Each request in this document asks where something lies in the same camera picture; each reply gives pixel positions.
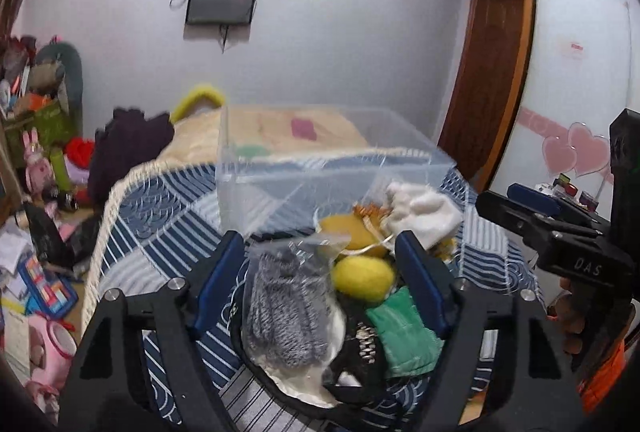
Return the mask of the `person's right hand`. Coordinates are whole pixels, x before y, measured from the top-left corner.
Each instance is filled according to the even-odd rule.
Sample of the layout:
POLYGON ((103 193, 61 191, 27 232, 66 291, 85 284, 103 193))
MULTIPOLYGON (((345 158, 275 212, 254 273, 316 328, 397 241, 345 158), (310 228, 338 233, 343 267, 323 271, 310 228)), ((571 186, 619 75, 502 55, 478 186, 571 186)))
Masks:
POLYGON ((583 282, 560 278, 562 292, 551 305, 551 315, 561 326, 563 350, 570 355, 582 352, 585 331, 598 321, 597 290, 583 282))

